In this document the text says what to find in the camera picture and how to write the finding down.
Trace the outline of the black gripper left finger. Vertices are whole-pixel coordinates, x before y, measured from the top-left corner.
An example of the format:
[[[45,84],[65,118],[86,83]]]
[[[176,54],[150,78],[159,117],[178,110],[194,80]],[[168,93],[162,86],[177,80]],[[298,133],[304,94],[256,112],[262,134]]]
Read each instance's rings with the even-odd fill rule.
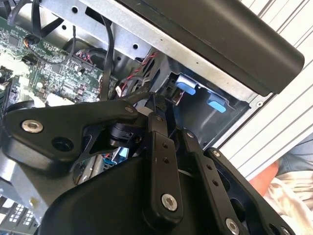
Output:
[[[158,107],[150,96],[137,107],[139,100],[136,95],[11,111],[1,123],[1,152],[27,172],[32,187],[44,187],[39,195],[50,196],[46,213],[59,196],[81,185],[74,184],[74,168],[90,157],[125,147],[126,160],[153,154],[177,159],[165,105]]]

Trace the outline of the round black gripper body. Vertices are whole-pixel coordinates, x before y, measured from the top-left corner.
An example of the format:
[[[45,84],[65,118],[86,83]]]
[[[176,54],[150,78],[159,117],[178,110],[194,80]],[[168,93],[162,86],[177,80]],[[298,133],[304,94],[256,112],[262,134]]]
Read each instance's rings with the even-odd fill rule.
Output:
[[[59,196],[41,235],[218,235],[196,178],[178,171],[175,156],[130,158]]]

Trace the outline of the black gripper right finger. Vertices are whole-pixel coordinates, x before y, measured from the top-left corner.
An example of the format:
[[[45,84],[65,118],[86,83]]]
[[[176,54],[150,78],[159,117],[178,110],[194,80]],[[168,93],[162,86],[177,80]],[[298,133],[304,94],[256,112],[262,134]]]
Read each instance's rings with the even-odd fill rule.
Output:
[[[173,104],[165,117],[175,143],[185,215],[200,235],[292,235],[292,228],[217,149],[203,151],[196,136],[176,124]]]

